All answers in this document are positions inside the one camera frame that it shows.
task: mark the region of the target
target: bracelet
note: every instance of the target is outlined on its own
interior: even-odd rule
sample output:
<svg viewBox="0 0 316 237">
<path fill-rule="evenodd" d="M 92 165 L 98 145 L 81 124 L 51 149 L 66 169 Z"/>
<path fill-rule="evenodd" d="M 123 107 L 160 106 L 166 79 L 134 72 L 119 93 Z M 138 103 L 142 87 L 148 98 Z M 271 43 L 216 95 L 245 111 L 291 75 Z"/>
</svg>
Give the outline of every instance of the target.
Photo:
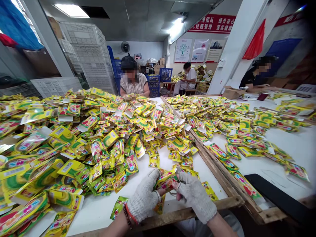
<svg viewBox="0 0 316 237">
<path fill-rule="evenodd" d="M 123 206 L 123 211 L 124 211 L 124 215 L 126 217 L 126 221 L 127 221 L 128 226 L 129 226 L 129 229 L 131 230 L 131 229 L 133 229 L 133 226 L 132 226 L 132 223 L 131 223 L 131 221 L 130 221 L 130 219 L 128 217 L 128 213 L 127 213 L 125 205 Z"/>
</svg>

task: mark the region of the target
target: striped shirt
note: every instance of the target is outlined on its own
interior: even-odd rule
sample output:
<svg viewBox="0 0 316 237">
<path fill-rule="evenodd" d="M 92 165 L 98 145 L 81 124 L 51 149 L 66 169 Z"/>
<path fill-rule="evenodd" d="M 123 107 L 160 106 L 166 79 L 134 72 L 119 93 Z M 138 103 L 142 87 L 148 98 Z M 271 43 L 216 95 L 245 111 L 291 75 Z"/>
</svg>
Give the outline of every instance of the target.
<svg viewBox="0 0 316 237">
<path fill-rule="evenodd" d="M 126 92 L 126 94 L 140 94 L 144 93 L 144 86 L 147 83 L 147 78 L 144 74 L 138 73 L 138 78 L 136 79 L 135 85 L 131 82 L 126 75 L 121 77 L 121 88 Z"/>
</svg>

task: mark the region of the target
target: blue plastic crate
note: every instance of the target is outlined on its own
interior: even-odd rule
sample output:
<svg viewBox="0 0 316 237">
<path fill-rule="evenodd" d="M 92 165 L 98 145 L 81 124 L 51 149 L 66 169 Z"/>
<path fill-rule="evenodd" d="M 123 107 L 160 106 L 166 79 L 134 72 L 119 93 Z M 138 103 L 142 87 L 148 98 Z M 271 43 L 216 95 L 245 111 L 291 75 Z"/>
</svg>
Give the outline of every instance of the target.
<svg viewBox="0 0 316 237">
<path fill-rule="evenodd" d="M 159 70 L 160 81 L 161 82 L 171 82 L 172 68 L 162 67 Z"/>
<path fill-rule="evenodd" d="M 121 69 L 121 61 L 122 60 L 112 60 L 113 72 L 116 78 L 122 77 L 122 69 Z"/>
<path fill-rule="evenodd" d="M 116 84 L 116 87 L 118 88 L 118 94 L 121 95 L 121 78 L 115 78 L 115 84 Z"/>
<path fill-rule="evenodd" d="M 159 75 L 146 75 L 149 88 L 160 87 L 160 76 Z"/>
<path fill-rule="evenodd" d="M 160 88 L 159 87 L 149 88 L 149 90 L 150 90 L 150 94 L 149 94 L 150 98 L 160 97 Z"/>
<path fill-rule="evenodd" d="M 109 54 L 110 54 L 110 59 L 114 60 L 113 51 L 112 51 L 111 46 L 108 46 L 108 51 L 109 51 Z"/>
</svg>

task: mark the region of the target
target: white work glove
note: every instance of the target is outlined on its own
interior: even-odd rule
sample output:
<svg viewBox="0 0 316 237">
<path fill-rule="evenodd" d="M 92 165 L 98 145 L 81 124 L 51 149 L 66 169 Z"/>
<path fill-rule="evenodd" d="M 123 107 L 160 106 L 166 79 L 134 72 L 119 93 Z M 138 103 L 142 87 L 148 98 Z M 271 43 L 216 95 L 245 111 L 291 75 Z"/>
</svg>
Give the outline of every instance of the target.
<svg viewBox="0 0 316 237">
<path fill-rule="evenodd" d="M 205 192 L 198 178 L 192 177 L 190 174 L 184 172 L 179 172 L 178 178 L 180 183 L 172 182 L 173 188 L 178 192 L 177 200 L 181 199 L 179 194 L 183 195 L 192 206 L 198 219 L 203 224 L 206 224 L 216 215 L 216 205 Z"/>
<path fill-rule="evenodd" d="M 137 224 L 152 213 L 158 201 L 161 201 L 161 196 L 166 193 L 165 189 L 153 191 L 160 175 L 158 169 L 151 171 L 137 186 L 134 195 L 127 202 L 126 209 Z"/>
</svg>

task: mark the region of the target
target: white table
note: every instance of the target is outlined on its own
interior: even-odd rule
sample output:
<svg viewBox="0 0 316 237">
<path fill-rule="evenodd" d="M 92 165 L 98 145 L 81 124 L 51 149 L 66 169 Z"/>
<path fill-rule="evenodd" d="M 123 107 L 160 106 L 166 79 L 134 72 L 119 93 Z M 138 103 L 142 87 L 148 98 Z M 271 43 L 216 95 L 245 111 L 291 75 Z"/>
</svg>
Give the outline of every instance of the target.
<svg viewBox="0 0 316 237">
<path fill-rule="evenodd" d="M 281 100 L 292 99 L 279 98 L 275 101 L 265 100 L 249 100 L 241 101 L 234 100 L 237 103 L 245 102 L 250 104 L 250 110 L 253 110 L 254 107 L 266 107 L 269 109 L 275 109 L 277 105 L 280 104 Z M 303 181 L 294 175 L 286 175 L 283 166 L 278 163 L 270 160 L 267 157 L 248 157 L 245 158 L 241 155 L 242 159 L 240 161 L 232 159 L 231 161 L 239 167 L 239 171 L 243 175 L 257 173 L 273 185 L 287 193 L 289 196 L 293 197 L 296 200 L 302 200 L 308 198 L 311 195 L 315 195 L 316 189 L 316 126 L 310 127 L 300 127 L 299 132 L 288 133 L 282 131 L 278 128 L 271 128 L 265 134 L 265 137 L 268 141 L 273 142 L 278 147 L 286 151 L 289 155 L 293 157 L 295 163 L 304 167 L 308 173 L 310 183 Z M 212 143 L 216 143 L 222 150 L 225 151 L 226 137 L 224 135 L 214 135 L 211 139 Z M 271 202 L 265 202 L 259 207 L 262 210 L 271 210 L 274 205 Z"/>
<path fill-rule="evenodd" d="M 153 98 L 152 100 L 157 101 L 158 104 L 162 103 L 160 98 Z M 171 170 L 172 165 L 176 164 L 176 162 L 173 162 L 168 158 L 169 151 L 167 146 L 164 146 L 158 151 L 160 155 L 160 168 Z M 109 196 L 95 197 L 93 195 L 89 195 L 85 198 L 83 207 L 76 214 L 69 228 L 67 236 L 76 235 L 79 237 L 83 236 L 81 233 L 88 231 L 95 231 L 95 233 L 99 233 L 101 232 L 100 229 L 104 229 L 109 226 L 109 224 L 112 222 L 110 215 L 118 197 L 131 197 L 137 185 L 141 182 L 145 175 L 152 170 L 151 167 L 148 167 L 148 154 L 145 154 L 143 157 L 137 160 L 137 164 L 139 173 L 129 178 L 127 184 L 117 194 L 112 191 Z M 219 199 L 228 197 L 198 153 L 193 156 L 193 166 L 194 170 L 199 172 L 201 182 L 208 181 Z M 168 212 L 172 212 L 175 210 L 184 209 L 186 207 L 190 206 L 188 204 L 184 204 L 182 201 L 177 201 L 170 193 L 166 194 L 164 213 L 166 213 L 167 210 Z"/>
</svg>

